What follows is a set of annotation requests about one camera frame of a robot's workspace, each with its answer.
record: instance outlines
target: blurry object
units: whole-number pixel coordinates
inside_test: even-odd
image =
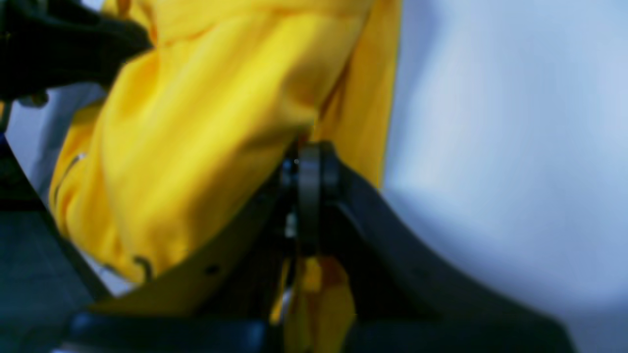
[[[9,116],[11,115],[11,104],[0,102],[0,141],[4,139],[4,133],[6,132],[6,128],[9,126]]]
[[[41,91],[39,93],[27,95],[26,97],[20,97],[18,102],[23,107],[42,108],[46,106],[49,99],[48,93],[46,93],[46,91]]]
[[[122,65],[151,48],[144,29],[74,0],[0,3],[0,99],[45,101],[47,88],[76,82],[111,85]]]

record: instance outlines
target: screw hole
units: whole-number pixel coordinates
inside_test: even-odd
[[[218,274],[218,272],[220,272],[220,266],[218,265],[211,265],[208,268],[205,269],[205,274],[208,276],[212,276],[214,274]]]

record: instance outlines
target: gray floor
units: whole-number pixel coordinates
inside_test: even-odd
[[[0,212],[0,352],[49,352],[91,302],[40,212]]]

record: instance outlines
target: yellow cloth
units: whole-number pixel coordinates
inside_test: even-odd
[[[61,233],[142,282],[136,256],[160,274],[210,241],[306,131],[378,185],[400,1],[108,0],[155,48],[76,115],[51,187]],[[310,318],[289,350],[334,352],[353,316],[346,275],[303,268],[295,312]]]

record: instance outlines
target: yellow fabric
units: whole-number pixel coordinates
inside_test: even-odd
[[[400,1],[108,0],[155,49],[76,115],[51,187],[61,233],[142,282],[135,256],[160,274],[210,241],[306,131],[378,185]],[[346,274],[309,259],[302,277],[288,350],[338,351]]]

